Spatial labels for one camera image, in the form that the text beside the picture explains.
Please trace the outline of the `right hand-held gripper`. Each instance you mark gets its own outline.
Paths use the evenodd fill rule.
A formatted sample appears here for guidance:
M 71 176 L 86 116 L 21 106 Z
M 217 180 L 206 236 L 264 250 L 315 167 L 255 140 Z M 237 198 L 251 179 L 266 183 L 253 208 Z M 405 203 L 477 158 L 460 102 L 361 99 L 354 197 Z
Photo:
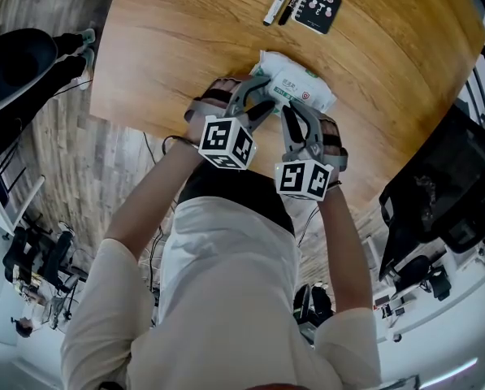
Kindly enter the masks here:
M 302 102 L 283 106 L 284 144 L 282 162 L 275 164 L 275 188 L 280 195 L 301 200 L 323 201 L 326 193 L 341 185 L 339 175 L 346 170 L 348 153 L 324 153 L 321 113 Z M 306 124 L 303 136 L 297 116 Z

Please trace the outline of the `grey black office chair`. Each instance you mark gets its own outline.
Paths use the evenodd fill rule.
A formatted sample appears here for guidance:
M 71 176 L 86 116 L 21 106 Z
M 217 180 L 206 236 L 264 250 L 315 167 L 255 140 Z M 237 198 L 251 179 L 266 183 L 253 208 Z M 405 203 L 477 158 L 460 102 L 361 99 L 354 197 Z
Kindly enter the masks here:
M 0 110 L 36 84 L 54 65 L 58 47 L 46 32 L 24 28 L 0 36 Z

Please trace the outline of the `person's left hand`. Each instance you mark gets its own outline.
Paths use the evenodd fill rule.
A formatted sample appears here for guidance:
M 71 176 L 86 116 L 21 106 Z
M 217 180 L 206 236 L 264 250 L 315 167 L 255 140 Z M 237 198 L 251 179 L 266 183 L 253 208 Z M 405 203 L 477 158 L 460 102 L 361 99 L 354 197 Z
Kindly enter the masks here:
M 218 108 L 225 110 L 227 104 L 232 97 L 231 95 L 235 91 L 237 91 L 242 81 L 246 80 L 247 78 L 247 75 L 241 74 L 218 78 L 213 83 L 211 83 L 210 87 L 203 93 L 203 95 L 201 96 L 201 102 L 217 106 Z M 218 97 L 217 95 L 215 95 L 214 97 L 206 97 L 206 94 L 211 90 L 216 90 L 217 92 L 223 93 L 230 93 L 231 95 L 222 97 Z M 205 124 L 205 116 L 201 113 L 197 113 L 196 110 L 190 106 L 184 114 L 184 119 L 188 123 L 188 128 L 184 134 L 185 137 L 188 138 L 190 141 L 198 144 L 201 140 L 201 135 Z

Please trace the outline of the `white wet wipe pack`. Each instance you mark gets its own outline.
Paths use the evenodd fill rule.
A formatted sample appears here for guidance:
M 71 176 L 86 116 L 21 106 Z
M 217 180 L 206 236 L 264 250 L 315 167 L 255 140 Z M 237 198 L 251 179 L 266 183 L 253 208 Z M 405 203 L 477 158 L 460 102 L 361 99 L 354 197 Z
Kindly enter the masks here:
M 324 80 L 279 52 L 261 50 L 259 62 L 250 74 L 270 79 L 262 91 L 275 100 L 275 115 L 280 115 L 282 107 L 293 99 L 322 113 L 336 101 Z

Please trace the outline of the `black spiral notebook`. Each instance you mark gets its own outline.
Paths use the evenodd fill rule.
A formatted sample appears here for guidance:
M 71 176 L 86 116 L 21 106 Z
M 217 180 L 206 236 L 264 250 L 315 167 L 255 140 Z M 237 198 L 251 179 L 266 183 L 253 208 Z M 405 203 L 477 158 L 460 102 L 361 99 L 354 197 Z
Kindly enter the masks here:
M 327 34 L 342 0 L 297 0 L 292 19 L 318 34 Z

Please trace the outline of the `person's left forearm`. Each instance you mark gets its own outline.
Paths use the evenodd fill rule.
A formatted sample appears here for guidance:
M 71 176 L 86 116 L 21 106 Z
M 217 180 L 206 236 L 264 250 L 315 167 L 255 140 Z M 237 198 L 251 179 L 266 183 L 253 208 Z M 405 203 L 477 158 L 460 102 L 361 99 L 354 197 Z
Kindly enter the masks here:
M 201 161 L 196 148 L 175 142 L 115 212 L 105 238 L 118 241 L 139 259 L 181 186 Z

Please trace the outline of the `white desk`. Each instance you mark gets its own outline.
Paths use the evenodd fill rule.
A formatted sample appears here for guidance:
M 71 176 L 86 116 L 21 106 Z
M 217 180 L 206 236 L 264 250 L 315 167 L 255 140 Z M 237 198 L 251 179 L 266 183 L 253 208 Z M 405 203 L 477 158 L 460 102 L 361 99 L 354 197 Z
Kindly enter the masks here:
M 418 328 L 441 319 L 447 312 L 457 308 L 465 299 L 485 286 L 485 258 L 480 255 L 481 247 L 475 246 L 470 251 L 458 255 L 441 245 L 444 255 L 432 266 L 435 269 L 443 268 L 448 282 L 451 284 L 449 296 L 442 301 L 434 296 L 432 287 L 424 291 L 419 287 L 408 288 L 399 296 L 394 295 L 392 287 L 383 289 L 375 294 L 376 299 L 390 297 L 391 310 L 400 310 L 402 314 L 393 314 L 383 317 L 383 311 L 375 311 L 377 341 L 390 341 L 395 334 L 405 336 Z
M 17 176 L 9 181 L 5 172 L 10 163 L 11 156 L 8 154 L 4 158 L 4 162 L 0 164 L 0 230 L 3 231 L 5 238 L 14 236 L 15 230 L 22 222 L 32 200 L 45 183 L 45 177 L 40 175 L 21 200 L 13 198 L 16 185 L 26 176 L 28 168 L 23 167 Z

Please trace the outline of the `person's black trousers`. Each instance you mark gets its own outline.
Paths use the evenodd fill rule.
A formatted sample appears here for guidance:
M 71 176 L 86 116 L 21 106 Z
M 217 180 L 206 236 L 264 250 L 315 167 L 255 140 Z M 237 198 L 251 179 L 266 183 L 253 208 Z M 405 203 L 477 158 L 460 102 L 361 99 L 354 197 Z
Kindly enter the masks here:
M 188 178 L 177 203 L 197 197 L 219 197 L 235 202 L 295 234 L 274 180 L 257 172 L 219 169 L 205 161 Z

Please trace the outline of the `black marker pen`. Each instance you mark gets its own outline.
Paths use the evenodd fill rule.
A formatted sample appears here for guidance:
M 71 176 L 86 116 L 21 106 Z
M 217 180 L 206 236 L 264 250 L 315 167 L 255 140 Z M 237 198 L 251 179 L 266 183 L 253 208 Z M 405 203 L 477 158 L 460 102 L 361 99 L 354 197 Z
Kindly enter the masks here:
M 278 22 L 279 26 L 283 26 L 288 22 L 288 19 L 290 18 L 296 4 L 297 4 L 297 0 L 289 1 L 289 4 L 284 9 L 284 12 L 282 13 L 279 19 L 279 22 Z

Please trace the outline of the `person's right hand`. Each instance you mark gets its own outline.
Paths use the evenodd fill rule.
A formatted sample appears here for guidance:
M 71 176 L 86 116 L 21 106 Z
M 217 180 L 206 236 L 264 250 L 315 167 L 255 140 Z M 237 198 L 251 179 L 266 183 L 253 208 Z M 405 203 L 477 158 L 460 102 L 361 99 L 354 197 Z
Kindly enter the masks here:
M 332 119 L 321 119 L 320 126 L 323 133 L 324 153 L 336 156 L 345 155 L 346 150 L 342 145 L 336 122 Z

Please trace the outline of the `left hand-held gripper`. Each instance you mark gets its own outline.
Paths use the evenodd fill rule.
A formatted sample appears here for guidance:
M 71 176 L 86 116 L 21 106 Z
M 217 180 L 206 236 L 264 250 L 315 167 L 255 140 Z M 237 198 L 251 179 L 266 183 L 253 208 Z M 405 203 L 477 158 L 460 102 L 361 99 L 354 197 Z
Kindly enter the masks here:
M 205 127 L 198 145 L 199 154 L 220 169 L 247 170 L 253 160 L 255 131 L 275 109 L 275 101 L 265 94 L 269 76 L 250 76 L 234 92 L 227 110 L 194 100 L 187 112 L 205 117 Z M 247 128 L 234 117 L 247 114 Z

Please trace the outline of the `person's white shirt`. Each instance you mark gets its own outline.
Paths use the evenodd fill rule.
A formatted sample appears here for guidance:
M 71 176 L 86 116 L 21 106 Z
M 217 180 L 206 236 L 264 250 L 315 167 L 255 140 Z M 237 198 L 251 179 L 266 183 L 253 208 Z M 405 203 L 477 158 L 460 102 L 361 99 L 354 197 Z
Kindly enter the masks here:
M 292 316 L 292 234 L 217 197 L 180 203 L 165 244 L 161 296 L 132 253 L 105 239 L 61 348 L 67 390 L 243 390 L 293 384 L 357 390 L 381 380 L 369 309 L 336 314 L 309 344 Z

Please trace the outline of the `person's right forearm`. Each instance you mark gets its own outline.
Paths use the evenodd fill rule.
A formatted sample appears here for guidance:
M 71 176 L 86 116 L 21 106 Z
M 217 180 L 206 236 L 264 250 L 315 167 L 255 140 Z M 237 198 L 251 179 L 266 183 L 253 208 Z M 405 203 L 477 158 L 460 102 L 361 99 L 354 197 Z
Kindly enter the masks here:
M 341 189 L 329 190 L 318 208 L 326 236 L 336 311 L 370 310 L 373 294 L 368 261 Z

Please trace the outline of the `black mesh office chair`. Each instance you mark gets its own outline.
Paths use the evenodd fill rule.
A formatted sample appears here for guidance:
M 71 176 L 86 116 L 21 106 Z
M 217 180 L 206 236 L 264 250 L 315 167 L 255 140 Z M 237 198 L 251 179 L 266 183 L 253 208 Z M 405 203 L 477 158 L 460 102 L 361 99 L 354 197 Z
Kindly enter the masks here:
M 379 278 L 419 245 L 441 239 L 455 254 L 485 239 L 485 129 L 452 106 L 379 196 L 388 226 Z

